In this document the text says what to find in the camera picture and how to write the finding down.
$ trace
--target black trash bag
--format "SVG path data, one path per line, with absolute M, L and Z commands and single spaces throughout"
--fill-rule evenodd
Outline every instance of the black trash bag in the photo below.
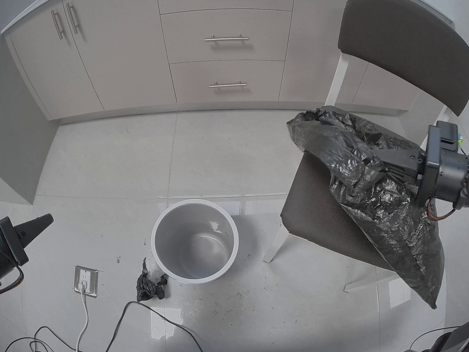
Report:
M 146 259 L 144 258 L 144 263 L 142 265 L 142 274 L 137 279 L 137 301 L 146 301 L 157 296 L 158 299 L 162 300 L 165 298 L 165 291 L 163 290 L 163 285 L 167 284 L 167 276 L 165 273 L 159 276 L 158 283 L 150 280 L 149 269 L 147 269 Z
M 436 308 L 445 265 L 438 223 L 414 206 L 417 187 L 386 172 L 372 149 L 416 149 L 372 122 L 334 108 L 287 122 L 290 137 L 331 171 L 330 191 L 376 250 L 419 296 Z M 434 201 L 431 211 L 436 214 Z

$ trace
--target chair backrest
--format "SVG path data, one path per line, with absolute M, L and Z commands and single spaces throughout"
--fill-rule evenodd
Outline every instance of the chair backrest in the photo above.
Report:
M 405 79 L 458 116 L 469 100 L 469 46 L 409 0 L 348 0 L 339 49 Z

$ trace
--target drawer handle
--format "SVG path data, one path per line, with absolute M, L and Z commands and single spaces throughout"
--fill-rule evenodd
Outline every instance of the drawer handle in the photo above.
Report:
M 73 5 L 67 3 L 68 15 L 70 16 L 70 21 L 72 21 L 73 31 L 75 32 L 75 34 L 78 34 L 78 25 L 75 23 L 75 19 L 73 18 L 72 9 Z
M 214 35 L 212 35 L 211 38 L 205 38 L 205 42 L 218 42 L 222 40 L 249 40 L 248 37 L 243 37 L 241 34 L 239 34 L 238 37 L 228 37 L 228 38 L 215 38 Z
M 238 81 L 237 84 L 224 84 L 224 85 L 219 85 L 218 82 L 215 81 L 214 85 L 208 85 L 208 87 L 230 87 L 230 86 L 247 86 L 247 83 L 241 83 L 241 81 Z
M 55 17 L 56 15 L 59 15 L 58 12 L 54 12 L 54 10 L 52 9 L 51 10 L 51 14 L 52 14 L 52 19 L 54 20 L 54 25 L 55 25 L 55 28 L 57 30 L 57 34 L 59 34 L 59 38 L 60 40 L 62 40 L 63 36 L 63 30 L 60 30 L 60 27 L 59 27 L 59 23 L 57 22 L 57 18 Z

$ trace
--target chair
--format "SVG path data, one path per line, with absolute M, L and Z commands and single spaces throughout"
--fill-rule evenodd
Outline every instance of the chair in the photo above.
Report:
M 325 102 L 330 109 L 335 109 L 350 56 L 394 73 L 437 98 L 445 105 L 437 120 L 448 121 L 451 111 L 459 116 L 469 100 L 468 45 L 445 22 L 409 0 L 348 0 L 338 47 L 341 56 Z M 347 292 L 398 278 L 335 201 L 329 191 L 330 178 L 322 162 L 308 153 L 303 155 L 280 215 L 280 229 L 263 261 L 270 262 L 291 233 L 386 269 L 347 285 Z

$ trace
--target tile floor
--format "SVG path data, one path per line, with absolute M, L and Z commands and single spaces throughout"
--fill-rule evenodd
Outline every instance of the tile floor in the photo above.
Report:
M 375 274 L 374 267 L 300 238 L 289 237 L 270 264 L 262 262 L 302 157 L 285 127 L 295 115 L 204 111 L 61 126 L 34 204 L 0 202 L 0 215 L 14 223 L 45 213 L 55 219 L 27 248 L 23 284 L 0 299 L 0 351 L 42 325 L 74 345 L 84 323 L 72 289 L 75 265 L 99 270 L 98 297 L 88 299 L 90 324 L 80 349 L 104 351 L 123 306 L 136 298 L 157 217 L 192 197 L 212 200 L 233 216 L 238 257 L 220 279 L 196 286 L 170 279 L 166 298 L 146 303 L 180 314 L 205 352 L 398 352 L 443 325 L 446 284 L 435 311 L 414 292 L 390 308 L 385 285 L 343 291 Z M 404 134 L 397 118 L 366 117 Z M 179 329 L 168 328 L 166 337 L 156 339 L 150 328 L 150 313 L 131 305 L 111 351 L 197 350 Z M 55 352 L 67 350 L 47 331 L 38 337 Z M 11 350 L 25 349 L 26 341 Z

